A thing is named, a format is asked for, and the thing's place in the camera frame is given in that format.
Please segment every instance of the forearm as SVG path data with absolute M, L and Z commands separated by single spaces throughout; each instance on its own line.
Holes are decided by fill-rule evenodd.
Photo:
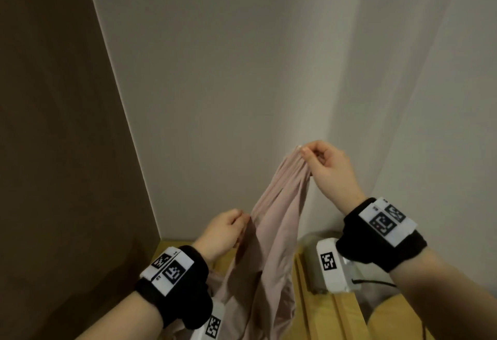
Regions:
M 83 332 L 78 340 L 156 340 L 162 326 L 157 308 L 133 292 Z
M 390 277 L 438 340 L 497 338 L 497 300 L 431 249 Z

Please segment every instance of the pink garment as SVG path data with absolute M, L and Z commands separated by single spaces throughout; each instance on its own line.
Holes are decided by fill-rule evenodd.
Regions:
M 219 275 L 209 275 L 214 299 L 225 304 L 218 340 L 277 339 L 291 324 L 295 314 L 292 264 L 309 176 L 295 148 L 255 205 L 219 289 Z

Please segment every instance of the black cable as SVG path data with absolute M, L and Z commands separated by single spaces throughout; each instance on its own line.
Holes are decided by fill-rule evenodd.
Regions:
M 392 284 L 391 282 L 386 282 L 386 281 L 376 281 L 376 280 L 352 280 L 352 283 L 354 284 L 362 284 L 364 282 L 372 283 L 372 284 L 380 284 L 380 285 L 388 285 L 396 288 L 397 286 L 395 284 Z

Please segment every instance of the black wristband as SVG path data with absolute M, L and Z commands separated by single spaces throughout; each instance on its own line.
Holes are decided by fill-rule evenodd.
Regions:
M 337 241 L 337 251 L 349 260 L 364 264 L 375 263 L 385 272 L 390 272 L 403 261 L 419 255 L 427 243 L 416 230 L 396 247 L 388 243 L 359 217 L 359 213 L 375 201 L 375 198 L 365 200 L 345 217 L 345 227 L 342 237 Z
M 193 265 L 166 296 L 162 295 L 146 278 L 138 280 L 135 290 L 157 307 L 164 328 L 174 320 L 182 319 L 186 328 L 195 330 L 201 327 L 212 314 L 212 299 L 205 283 L 209 268 L 202 255 L 193 247 L 181 246 L 179 249 L 193 260 Z

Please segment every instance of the wrinkled fabric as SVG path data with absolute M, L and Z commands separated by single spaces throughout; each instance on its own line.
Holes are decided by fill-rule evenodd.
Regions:
M 277 339 L 295 313 L 292 284 L 300 214 L 310 170 L 299 148 L 278 167 L 214 299 L 225 304 L 218 340 Z M 219 276 L 211 272 L 215 289 Z

